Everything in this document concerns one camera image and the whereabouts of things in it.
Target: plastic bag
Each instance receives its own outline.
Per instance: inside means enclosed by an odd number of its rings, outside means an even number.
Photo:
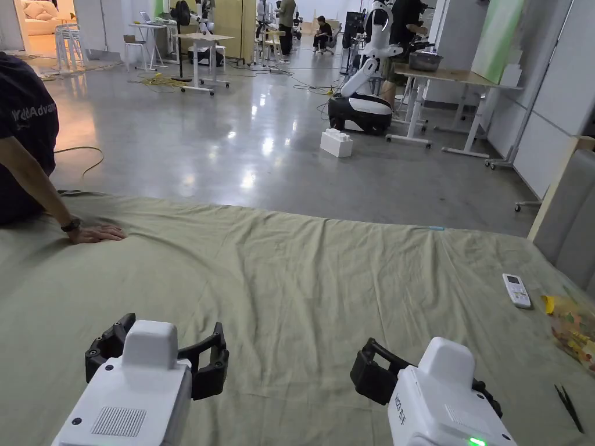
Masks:
[[[595,376],[595,314],[570,297],[542,296],[557,345]]]

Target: desk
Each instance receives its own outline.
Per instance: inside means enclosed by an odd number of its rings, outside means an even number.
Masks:
[[[439,68],[437,71],[428,72],[428,71],[419,71],[413,70],[409,68],[407,64],[395,64],[394,69],[396,74],[401,74],[403,76],[411,77],[414,81],[414,87],[411,91],[411,97],[409,98],[409,103],[407,105],[407,122],[409,123],[409,130],[407,132],[407,136],[400,136],[400,135],[392,135],[389,134],[386,136],[387,141],[391,141],[392,139],[399,139],[399,140],[406,140],[415,143],[422,143],[425,144],[426,147],[431,146],[431,141],[427,139],[417,139],[414,138],[415,127],[417,126],[417,122],[419,120],[419,115],[421,112],[421,106],[424,100],[425,89],[429,80],[442,80],[442,81],[449,81],[449,82],[460,82],[465,85],[465,90],[463,93],[463,97],[459,104],[459,107],[456,111],[455,121],[453,122],[452,128],[440,128],[437,127],[436,130],[442,131],[454,131],[457,133],[466,133],[461,132],[460,130],[456,129],[456,124],[459,122],[461,115],[463,113],[463,108],[465,106],[465,97],[466,93],[469,89],[470,85],[480,86],[485,88],[486,92],[490,88],[502,88],[502,89],[516,89],[519,90],[520,87],[510,87],[505,85],[498,85],[494,84],[493,82],[487,80],[484,77],[481,77],[479,74],[474,73],[470,70],[453,70],[450,68]],[[488,155],[485,153],[477,153],[472,152],[471,148],[473,146],[473,142],[475,137],[477,136],[477,130],[479,129],[481,117],[483,116],[484,109],[486,107],[486,100],[485,95],[482,95],[480,104],[477,106],[477,111],[475,113],[475,118],[473,119],[473,124],[471,125],[471,129],[468,132],[467,141],[465,143],[465,147],[463,149],[452,149],[451,147],[443,147],[443,152],[449,153],[458,153],[460,155],[468,155],[468,156],[476,156],[478,158],[488,158]]]
[[[193,87],[182,87],[182,91],[185,89],[190,88],[191,90],[198,90],[201,92],[209,92],[211,96],[215,95],[215,90],[213,88],[206,88],[200,87],[205,82],[209,83],[222,83],[225,84],[225,87],[229,88],[229,81],[227,80],[219,80],[217,79],[217,54],[216,48],[218,40],[228,40],[233,39],[230,36],[219,36],[217,34],[203,34],[203,33],[190,33],[190,34],[174,34],[173,37],[179,37],[181,39],[189,39],[192,40],[192,52],[194,53],[194,86]],[[199,43],[201,47],[208,46],[209,47],[209,57],[211,59],[211,66],[213,67],[213,77],[211,79],[207,78],[198,78],[198,47]]]
[[[153,36],[153,50],[151,50],[151,61],[149,62],[149,70],[157,71],[153,68],[153,58],[155,57],[155,51],[157,51],[157,57],[161,61],[161,65],[155,65],[156,67],[167,68],[163,64],[163,59],[161,58],[161,54],[159,53],[159,48],[157,48],[157,42],[155,41],[155,30],[156,29],[166,29],[168,26],[164,23],[163,25],[149,25],[148,23],[131,23],[129,25],[132,28],[138,28],[140,32],[140,37],[145,41],[145,45],[149,42],[149,30],[151,30],[151,35]],[[146,29],[146,35],[143,35],[143,29]]]

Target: green board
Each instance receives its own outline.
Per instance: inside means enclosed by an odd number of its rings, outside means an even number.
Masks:
[[[471,71],[499,84],[524,0],[491,0]]]

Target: cable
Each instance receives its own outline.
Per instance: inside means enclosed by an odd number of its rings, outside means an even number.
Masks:
[[[157,73],[154,76],[146,77],[140,73],[137,75],[138,78],[142,80],[129,80],[129,84],[143,84],[148,87],[149,90],[155,93],[173,93],[175,87],[186,87],[188,83],[182,82],[179,80],[172,79],[169,76],[163,76],[161,73]],[[158,86],[158,87],[169,87],[171,90],[156,90],[151,88],[151,86]]]
[[[84,189],[84,175],[87,172],[89,172],[92,168],[97,167],[99,164],[103,163],[103,161],[105,159],[105,155],[104,155],[103,151],[101,151],[101,149],[98,149],[97,147],[93,147],[93,146],[77,146],[77,147],[70,147],[69,149],[55,150],[54,153],[70,152],[71,150],[79,150],[79,149],[92,149],[92,150],[96,150],[97,152],[99,152],[101,154],[101,159],[99,161],[97,161],[95,164],[93,164],[91,167],[89,167],[88,169],[85,169],[85,171],[83,172],[83,174],[80,176],[80,181],[81,181],[81,184],[82,184],[82,189],[83,189],[83,192],[85,192],[85,189]]]

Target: tweezers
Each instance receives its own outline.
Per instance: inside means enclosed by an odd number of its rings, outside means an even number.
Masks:
[[[568,413],[572,417],[572,420],[574,421],[574,424],[576,424],[578,431],[581,434],[584,434],[585,432],[583,431],[583,427],[581,426],[581,422],[578,419],[577,411],[574,409],[574,405],[572,404],[572,401],[571,401],[570,397],[566,393],[566,389],[564,389],[564,386],[562,386],[562,391],[564,392],[564,394],[562,394],[562,392],[560,392],[560,389],[558,388],[557,385],[554,384],[554,387],[556,388],[556,392],[558,392],[558,396],[562,400],[562,402],[564,404],[564,407],[566,407],[566,410],[568,411]]]

